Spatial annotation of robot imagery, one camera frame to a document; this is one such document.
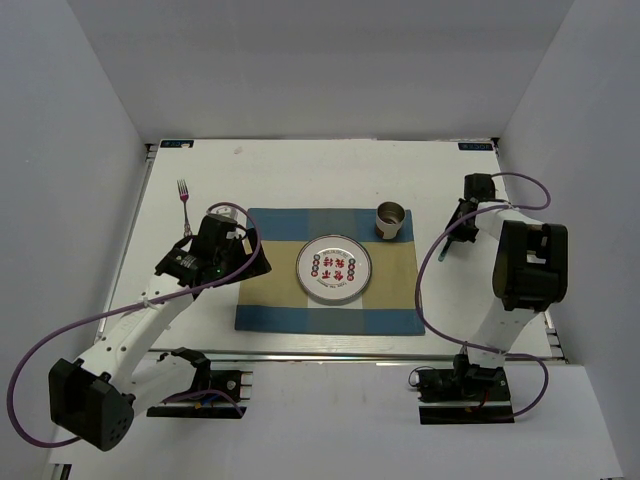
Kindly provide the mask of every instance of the blue stripe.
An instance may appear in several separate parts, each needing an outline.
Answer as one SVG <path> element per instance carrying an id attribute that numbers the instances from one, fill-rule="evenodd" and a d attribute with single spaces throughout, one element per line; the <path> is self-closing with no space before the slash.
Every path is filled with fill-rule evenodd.
<path id="1" fill-rule="evenodd" d="M 308 242 L 309 210 L 306 208 L 251 208 L 263 240 Z"/>
<path id="2" fill-rule="evenodd" d="M 322 235 L 344 235 L 358 242 L 383 242 L 375 234 L 374 209 L 252 208 L 263 240 L 308 242 Z M 404 225 L 392 242 L 413 241 L 413 219 L 407 210 Z"/>
<path id="3" fill-rule="evenodd" d="M 424 335 L 411 309 L 356 310 L 238 305 L 236 330 L 322 335 Z"/>

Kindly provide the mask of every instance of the sticker label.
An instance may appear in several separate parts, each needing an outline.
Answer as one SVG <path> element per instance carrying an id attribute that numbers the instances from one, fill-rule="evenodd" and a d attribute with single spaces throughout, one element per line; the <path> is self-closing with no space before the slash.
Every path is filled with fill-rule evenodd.
<path id="1" fill-rule="evenodd" d="M 490 143 L 458 143 L 458 150 L 467 151 L 493 151 L 493 145 Z"/>
<path id="2" fill-rule="evenodd" d="M 193 148 L 193 140 L 163 140 L 160 148 Z"/>

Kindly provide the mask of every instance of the cable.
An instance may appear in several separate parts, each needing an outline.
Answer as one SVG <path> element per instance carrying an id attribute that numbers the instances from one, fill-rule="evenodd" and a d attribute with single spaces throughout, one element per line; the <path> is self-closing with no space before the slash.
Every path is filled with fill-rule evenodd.
<path id="1" fill-rule="evenodd" d="M 256 230 L 257 247 L 254 250 L 254 252 L 251 255 L 251 257 L 249 257 L 249 260 L 247 260 L 244 265 L 242 265 L 240 268 L 238 268 L 238 270 L 236 270 L 233 273 L 230 273 L 226 277 L 223 277 L 223 278 L 221 278 L 219 280 L 215 280 L 213 282 L 209 282 L 209 283 L 206 283 L 204 285 L 200 285 L 198 287 L 188 288 L 188 289 L 182 290 L 180 292 L 170 293 L 170 294 L 167 294 L 167 295 L 163 295 L 161 297 L 156 297 L 154 299 L 148 300 L 148 303 L 155 305 L 155 304 L 158 304 L 158 303 L 166 302 L 168 300 L 173 300 L 174 298 L 178 298 L 178 297 L 181 297 L 183 295 L 193 295 L 193 294 L 196 294 L 196 293 L 200 293 L 201 291 L 203 291 L 203 290 L 205 290 L 207 288 L 215 288 L 215 287 L 219 287 L 221 285 L 224 285 L 225 283 L 229 282 L 230 280 L 233 280 L 235 277 L 240 275 L 247 268 L 249 268 L 249 266 L 253 263 L 253 261 L 258 257 L 258 254 L 260 253 L 260 249 L 262 248 L 262 245 L 261 245 L 262 236 L 260 234 L 260 229 L 258 228 L 258 225 L 255 223 L 253 217 L 244 208 L 240 207 L 239 205 L 236 205 L 235 203 L 231 203 L 231 202 L 216 203 L 215 205 L 212 205 L 211 207 L 209 207 L 208 211 L 211 211 L 211 210 L 213 210 L 215 208 L 218 208 L 218 207 L 221 207 L 221 206 L 235 208 L 236 210 L 238 210 L 242 214 L 244 214 L 247 217 L 247 219 L 253 224 L 253 227 Z M 31 435 L 29 435 L 27 433 L 27 431 L 20 424 L 20 421 L 18 420 L 18 417 L 16 416 L 15 403 L 14 403 L 15 401 L 14 401 L 13 397 L 14 397 L 14 394 L 15 394 L 16 384 L 18 382 L 18 378 L 20 377 L 20 373 L 22 373 L 22 370 L 24 369 L 24 367 L 27 364 L 27 362 L 29 361 L 29 359 L 43 345 L 47 344 L 48 342 L 50 342 L 51 340 L 53 340 L 57 336 L 68 332 L 69 330 L 73 330 L 74 328 L 82 327 L 83 325 L 88 325 L 89 323 L 97 322 L 98 320 L 100 320 L 102 318 L 111 317 L 113 315 L 120 315 L 120 314 L 127 313 L 127 312 L 134 312 L 134 311 L 140 310 L 142 308 L 145 308 L 145 303 L 144 302 L 138 302 L 138 303 L 133 303 L 131 305 L 124 306 L 124 307 L 116 308 L 115 310 L 110 310 L 110 311 L 104 312 L 104 313 L 97 313 L 95 315 L 91 315 L 89 317 L 83 318 L 82 320 L 78 320 L 77 322 L 70 323 L 69 325 L 66 325 L 64 327 L 61 327 L 61 328 L 51 332 L 49 335 L 47 335 L 42 340 L 37 342 L 33 347 L 31 347 L 27 351 L 27 353 L 25 353 L 24 357 L 22 357 L 20 359 L 20 361 L 18 362 L 18 365 L 16 366 L 15 370 L 13 371 L 13 374 L 11 375 L 11 378 L 9 380 L 9 386 L 7 387 L 7 413 L 9 415 L 9 421 L 11 422 L 11 425 L 13 426 L 14 430 L 16 431 L 16 433 L 18 435 L 20 435 L 20 437 L 22 437 L 23 440 L 25 440 L 27 443 L 30 443 L 33 446 L 40 447 L 40 448 L 65 447 L 67 445 L 71 445 L 72 443 L 75 443 L 78 440 L 80 440 L 79 437 L 74 437 L 74 438 L 70 438 L 68 440 L 63 440 L 61 442 L 43 442 L 42 440 L 38 440 L 37 438 L 34 438 Z"/>
<path id="2" fill-rule="evenodd" d="M 196 403 L 196 410 L 199 409 L 199 408 L 202 408 L 202 407 L 206 407 L 207 405 L 209 405 L 211 402 L 213 402 L 219 396 L 220 395 L 211 395 L 209 398 L 206 398 L 202 402 Z"/>
<path id="3" fill-rule="evenodd" d="M 211 379 L 209 379 L 209 383 L 207 384 L 207 388 L 206 389 L 209 389 L 209 388 L 211 388 Z M 191 397 L 191 399 L 192 400 L 202 400 L 205 395 L 206 395 L 206 393 L 203 393 L 203 394 L 199 395 L 198 392 L 195 392 L 193 394 L 193 397 Z"/>
<path id="4" fill-rule="evenodd" d="M 245 227 L 238 224 L 236 225 L 236 229 L 240 230 L 241 232 L 244 232 L 244 235 L 242 235 L 241 237 L 238 237 L 239 240 L 244 240 L 245 238 L 247 238 L 247 229 Z"/>
<path id="5" fill-rule="evenodd" d="M 529 175 L 525 175 L 524 173 L 518 173 L 518 172 L 500 172 L 500 173 L 494 173 L 493 175 L 491 175 L 491 178 L 495 178 L 495 177 L 524 178 L 525 180 L 529 180 L 530 182 L 535 183 L 544 192 L 544 195 L 546 197 L 546 201 L 544 205 L 540 205 L 540 206 L 514 205 L 515 208 L 521 208 L 523 210 L 544 210 L 549 205 L 551 205 L 551 192 L 549 192 L 549 189 L 545 187 L 540 180 L 536 180 L 535 178 L 530 177 Z"/>
<path id="6" fill-rule="evenodd" d="M 475 212 L 468 213 L 468 214 L 463 215 L 462 217 L 458 218 L 447 229 L 445 229 L 444 232 L 442 232 L 442 234 L 436 239 L 435 242 L 433 242 L 433 245 L 431 245 L 431 247 L 427 251 L 427 254 L 424 257 L 424 260 L 422 261 L 422 264 L 420 265 L 420 270 L 418 271 L 418 278 L 416 279 L 416 288 L 415 288 L 415 292 L 414 292 L 414 302 L 415 302 L 416 313 L 418 314 L 418 318 L 420 318 L 420 320 L 422 321 L 424 326 L 431 333 L 439 336 L 440 338 L 442 338 L 444 340 L 447 340 L 449 342 L 455 343 L 457 345 L 461 345 L 461 346 L 466 347 L 466 348 L 475 348 L 477 350 L 483 350 L 485 352 L 504 354 L 505 352 L 501 352 L 497 348 L 486 347 L 484 345 L 478 345 L 476 343 L 467 342 L 467 341 L 460 340 L 458 338 L 452 337 L 451 335 L 447 335 L 446 333 L 441 332 L 440 330 L 435 328 L 433 325 L 431 325 L 429 323 L 429 321 L 425 318 L 424 311 L 423 311 L 423 308 L 422 308 L 422 300 L 421 300 L 421 293 L 422 293 L 421 292 L 421 285 L 422 285 L 422 279 L 424 278 L 424 272 L 427 269 L 427 264 L 429 263 L 429 260 L 431 260 L 431 257 L 433 256 L 433 254 L 435 253 L 436 249 L 438 248 L 438 245 L 440 245 L 440 243 L 442 243 L 442 241 L 445 240 L 449 236 L 449 234 L 458 225 L 461 225 L 462 223 L 466 222 L 470 218 L 474 218 L 474 217 L 476 217 L 476 216 L 478 216 L 478 215 L 480 215 L 482 213 L 490 212 L 490 211 L 493 211 L 493 210 L 506 210 L 506 209 L 509 209 L 509 208 L 520 208 L 522 210 L 544 210 L 545 208 L 547 208 L 551 204 L 551 193 L 549 192 L 549 189 L 547 187 L 545 187 L 538 180 L 535 180 L 534 178 L 529 177 L 528 175 L 524 175 L 522 173 L 514 173 L 514 172 L 501 172 L 501 173 L 496 173 L 496 174 L 492 175 L 492 177 L 499 177 L 499 176 L 520 177 L 520 178 L 524 178 L 525 180 L 529 180 L 529 181 L 535 183 L 544 192 L 545 197 L 546 197 L 545 203 L 543 205 L 541 205 L 541 206 L 492 205 L 490 207 L 481 208 L 479 210 L 476 210 Z M 538 396 L 529 405 L 524 407 L 522 410 L 514 412 L 513 414 L 511 414 L 509 416 L 496 418 L 496 420 L 507 420 L 507 419 L 510 419 L 510 418 L 519 417 L 520 415 L 523 415 L 523 414 L 527 413 L 528 411 L 533 409 L 536 405 L 538 405 L 538 403 L 540 403 L 540 400 L 542 400 L 542 397 L 544 397 L 544 394 L 547 392 L 547 388 L 549 387 L 549 369 L 547 368 L 547 366 L 544 364 L 544 362 L 540 358 L 538 358 L 538 357 L 536 357 L 534 355 L 530 355 L 528 353 L 506 353 L 506 356 L 509 357 L 509 358 L 526 358 L 526 359 L 533 360 L 533 361 L 537 362 L 542 367 L 542 371 L 544 373 L 544 381 L 543 381 L 543 384 L 542 384 L 542 388 L 540 389 L 540 393 L 538 394 Z"/>
<path id="7" fill-rule="evenodd" d="M 431 369 L 431 370 L 435 370 L 435 368 L 434 368 L 434 367 L 430 367 L 430 366 L 428 366 L 428 365 L 424 365 L 424 366 L 422 366 L 422 367 L 416 367 L 416 368 L 414 368 L 413 370 L 411 370 L 411 373 L 409 373 L 409 378 L 407 379 L 407 383 L 409 384 L 409 386 L 410 386 L 411 388 L 417 388 L 417 387 L 418 387 L 418 385 L 420 384 L 420 383 L 415 383 L 415 384 L 414 384 L 414 383 L 411 383 L 411 375 L 413 375 L 414 373 L 416 373 L 418 370 L 422 370 L 423 368 Z"/>
<path id="8" fill-rule="evenodd" d="M 207 394 L 218 395 L 224 398 L 227 402 L 231 404 L 233 408 L 236 409 L 236 412 L 238 412 L 238 414 L 240 415 L 240 418 L 244 416 L 244 412 L 242 411 L 240 406 L 233 400 L 233 398 L 231 398 L 229 395 L 224 393 L 222 390 L 208 389 L 208 390 L 200 390 L 199 392 L 176 393 L 175 395 L 171 395 L 170 397 L 165 398 L 162 401 L 162 403 L 179 402 L 180 400 L 187 400 L 189 398 L 193 398 L 194 396 L 207 395 Z"/>
<path id="9" fill-rule="evenodd" d="M 470 412 L 470 413 L 471 412 L 477 412 L 482 407 L 484 407 L 484 405 L 487 403 L 488 400 L 489 400 L 489 390 L 484 392 L 484 396 L 482 397 L 482 401 L 480 402 L 479 405 L 476 405 L 475 407 L 470 407 L 470 408 L 467 409 L 467 411 Z"/>

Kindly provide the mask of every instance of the plate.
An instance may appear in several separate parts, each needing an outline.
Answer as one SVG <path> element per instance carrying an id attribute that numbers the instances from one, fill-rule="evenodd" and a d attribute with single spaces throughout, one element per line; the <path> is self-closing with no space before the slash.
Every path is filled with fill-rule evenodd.
<path id="1" fill-rule="evenodd" d="M 298 255 L 298 280 L 320 303 L 342 304 L 353 300 L 371 279 L 371 257 L 355 240 L 326 235 L 310 241 Z"/>

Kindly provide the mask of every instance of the white panel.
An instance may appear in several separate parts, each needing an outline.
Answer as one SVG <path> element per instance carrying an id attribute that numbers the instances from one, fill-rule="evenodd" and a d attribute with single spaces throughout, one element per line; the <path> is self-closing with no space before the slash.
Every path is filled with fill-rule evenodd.
<path id="1" fill-rule="evenodd" d="M 144 147 L 63 0 L 0 2 L 0 386 L 52 330 L 102 309 L 143 177 Z M 50 439 L 47 372 L 91 327 L 42 349 L 16 391 Z M 47 454 L 0 415 L 2 477 L 40 479 Z"/>
<path id="2" fill-rule="evenodd" d="M 620 475 L 582 367 L 551 367 L 547 396 L 513 425 L 426 426 L 411 367 L 256 365 L 242 420 L 138 417 L 122 443 L 53 453 L 70 480 L 585 480 Z M 516 408 L 537 366 L 507 368 Z M 68 433 L 61 433 L 66 438 Z"/>
<path id="3" fill-rule="evenodd" d="M 552 308 L 562 347 L 587 367 L 628 478 L 640 478 L 640 3 L 575 2 L 502 141 L 502 168 L 533 175 L 569 229 L 569 291 Z M 533 201 L 508 184 L 511 199 Z"/>
<path id="4" fill-rule="evenodd" d="M 572 0 L 70 0 L 162 137 L 497 136 Z"/>

